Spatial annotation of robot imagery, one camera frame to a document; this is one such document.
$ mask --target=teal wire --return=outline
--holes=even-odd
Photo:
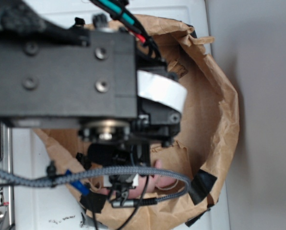
[[[120,13],[122,9],[115,5],[114,3],[110,2],[109,0],[99,0],[102,4],[104,4],[106,7],[110,8],[113,10],[115,13]],[[134,24],[134,19],[132,19],[129,15],[123,13],[122,18],[128,22],[130,25]]]

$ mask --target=blue wire connector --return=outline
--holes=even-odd
[[[67,170],[65,175],[72,175],[72,172],[70,170]],[[81,181],[75,181],[70,183],[74,188],[76,188],[79,192],[81,192],[82,195],[87,196],[90,193],[90,189],[85,187]]]

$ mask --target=gray braided cable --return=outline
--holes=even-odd
[[[0,178],[14,185],[22,185],[22,186],[28,186],[28,187],[34,187],[34,188],[44,188],[44,187],[52,187],[55,185],[72,183],[72,182],[75,182],[81,179],[98,177],[102,175],[110,176],[110,175],[137,174],[137,173],[140,175],[161,175],[161,176],[172,177],[174,179],[183,181],[185,183],[185,187],[182,191],[174,193],[174,194],[170,194],[170,195],[167,195],[161,198],[157,198],[156,199],[157,202],[162,202],[165,200],[183,196],[184,194],[188,192],[188,189],[191,184],[189,177],[183,174],[180,174],[178,172],[173,172],[173,171],[165,170],[165,169],[157,169],[157,168],[151,168],[151,167],[138,167],[138,166],[111,166],[111,167],[106,167],[106,168],[101,168],[101,169],[87,170],[87,171],[79,172],[76,174],[57,177],[54,181],[48,178],[37,179],[37,180],[26,179],[26,178],[16,176],[16,175],[0,170]]]

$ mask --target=crumpled paper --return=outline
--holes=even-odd
[[[213,57],[205,54],[203,45],[212,43],[213,37],[194,38],[191,36],[194,28],[176,20],[147,15],[137,15],[137,18],[159,45],[168,62],[168,71],[176,72],[179,82],[188,90],[181,132],[172,147],[153,146],[152,164],[156,159],[162,159],[165,169],[183,173],[191,179],[199,169],[217,177],[210,194],[198,205],[193,204],[189,195],[184,195],[156,206],[141,207],[125,227],[126,230],[169,230],[203,213],[208,205],[217,203],[238,141],[238,95]],[[120,26],[119,22],[110,23],[112,28]],[[35,132],[60,173],[67,169],[74,173],[84,171],[75,155],[77,152],[86,154],[89,143],[81,142],[76,130],[37,129]],[[94,190],[101,187],[99,178],[85,181],[91,182]],[[178,183],[170,191],[155,190],[146,197],[173,193],[182,186]],[[81,194],[71,186],[67,187],[79,201]],[[132,208],[113,209],[106,203],[96,217],[110,229],[116,229],[132,211]]]

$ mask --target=pink object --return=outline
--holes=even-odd
[[[161,160],[156,160],[155,168],[157,169],[162,168]],[[146,182],[146,177],[139,176],[139,186],[137,186],[135,189],[130,190],[129,199],[134,199],[141,195],[141,193],[143,192],[144,186],[145,186],[145,182]],[[149,176],[149,182],[148,182],[148,187],[147,187],[146,192],[152,193],[155,190],[155,187],[164,188],[174,183],[176,183],[176,179],[173,179],[170,177],[159,176],[159,175]],[[97,192],[104,194],[104,195],[108,195],[109,190],[106,188],[101,188]]]

